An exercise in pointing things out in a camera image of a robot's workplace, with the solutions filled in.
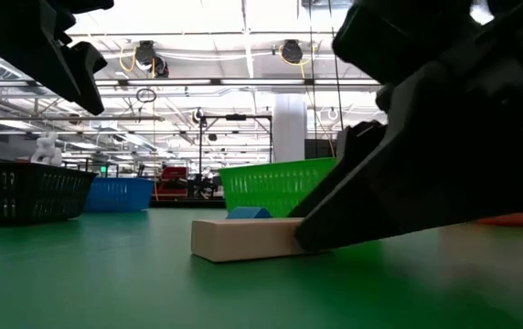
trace blue basket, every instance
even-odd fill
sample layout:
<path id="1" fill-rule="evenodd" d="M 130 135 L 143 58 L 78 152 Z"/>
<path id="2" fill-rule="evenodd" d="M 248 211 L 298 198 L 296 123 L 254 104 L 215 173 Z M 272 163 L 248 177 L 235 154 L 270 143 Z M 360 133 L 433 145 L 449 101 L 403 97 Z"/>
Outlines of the blue basket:
<path id="1" fill-rule="evenodd" d="M 141 178 L 95 178 L 86 212 L 131 212 L 150 207 L 154 182 Z"/>

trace ceiling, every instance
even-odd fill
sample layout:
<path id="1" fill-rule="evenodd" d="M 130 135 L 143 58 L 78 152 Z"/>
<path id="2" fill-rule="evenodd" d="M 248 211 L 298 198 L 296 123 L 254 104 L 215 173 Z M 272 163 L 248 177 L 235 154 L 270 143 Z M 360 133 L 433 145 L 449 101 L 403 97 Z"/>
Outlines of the ceiling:
<path id="1" fill-rule="evenodd" d="M 310 12 L 298 0 L 116 0 L 108 11 L 78 15 L 78 23 L 68 31 L 73 42 L 88 41 L 108 61 L 108 66 L 95 76 L 97 80 L 149 79 L 149 72 L 138 68 L 127 71 L 133 64 L 133 49 L 140 40 L 153 40 L 156 51 L 170 69 L 171 80 L 181 79 L 310 79 L 363 80 L 369 79 L 357 68 L 335 59 L 331 49 L 334 31 L 342 24 L 347 9 L 335 6 L 331 13 L 316 6 Z M 285 63 L 279 46 L 285 39 L 297 39 L 304 51 L 307 64 L 301 69 Z M 314 46 L 314 60 L 311 58 Z M 21 74 L 0 58 L 0 64 Z M 386 121 L 384 113 L 375 105 L 378 86 L 337 90 L 336 84 L 305 87 L 279 85 L 193 86 L 183 85 L 152 87 L 157 93 L 154 102 L 142 105 L 136 92 L 142 87 L 100 87 L 106 108 L 102 117 L 106 123 L 116 124 L 116 129 L 126 132 L 143 132 L 140 136 L 154 146 L 162 157 L 174 156 L 179 162 L 194 160 L 198 147 L 197 125 L 192 113 L 201 109 L 205 115 L 243 113 L 268 115 L 272 113 L 276 93 L 303 93 L 311 115 L 309 137 L 327 138 L 341 130 L 340 113 L 344 124 L 351 125 L 366 120 Z M 132 115 L 155 116 L 159 120 L 121 120 Z M 315 131 L 314 112 L 318 118 Z M 77 104 L 61 100 L 52 92 L 39 88 L 0 87 L 0 116 L 68 117 L 71 114 L 88 116 Z M 109 134 L 92 134 L 97 129 L 90 122 L 71 124 L 65 121 L 46 120 L 30 122 L 32 130 L 53 129 L 60 132 L 87 132 L 83 135 L 64 134 L 67 142 L 97 144 L 100 150 L 112 154 L 129 155 L 131 151 L 147 152 L 145 147 L 124 148 L 125 142 L 113 140 Z M 218 121 L 209 133 L 218 133 L 218 140 L 206 138 L 205 147 L 210 151 L 207 165 L 244 165 L 264 163 L 269 160 L 269 136 L 264 122 Z M 0 125 L 0 130 L 12 129 Z M 230 133 L 242 131 L 247 133 Z M 71 154 L 95 150 L 68 144 Z"/>

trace black basket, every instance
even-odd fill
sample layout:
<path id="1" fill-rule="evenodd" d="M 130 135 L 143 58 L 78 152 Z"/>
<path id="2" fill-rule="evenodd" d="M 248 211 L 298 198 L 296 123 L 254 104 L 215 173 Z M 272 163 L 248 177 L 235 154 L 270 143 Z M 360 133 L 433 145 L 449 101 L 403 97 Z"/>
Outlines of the black basket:
<path id="1" fill-rule="evenodd" d="M 0 225 L 79 216 L 95 176 L 51 165 L 0 163 Z"/>

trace green floor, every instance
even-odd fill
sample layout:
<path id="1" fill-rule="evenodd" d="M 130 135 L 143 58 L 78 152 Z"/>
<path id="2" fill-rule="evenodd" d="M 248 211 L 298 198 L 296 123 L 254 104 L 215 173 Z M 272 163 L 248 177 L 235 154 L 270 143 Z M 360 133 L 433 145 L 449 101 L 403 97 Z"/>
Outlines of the green floor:
<path id="1" fill-rule="evenodd" d="M 0 328 L 523 328 L 523 229 L 461 226 L 214 265 L 152 209 L 0 228 Z"/>

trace wooden block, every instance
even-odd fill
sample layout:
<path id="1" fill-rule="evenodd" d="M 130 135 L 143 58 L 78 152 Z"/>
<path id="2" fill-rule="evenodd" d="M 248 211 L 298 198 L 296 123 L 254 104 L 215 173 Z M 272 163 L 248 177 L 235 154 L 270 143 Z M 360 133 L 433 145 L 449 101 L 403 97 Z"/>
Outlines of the wooden block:
<path id="1" fill-rule="evenodd" d="M 192 253 L 214 262 L 305 253 L 294 240 L 301 218 L 195 220 Z"/>

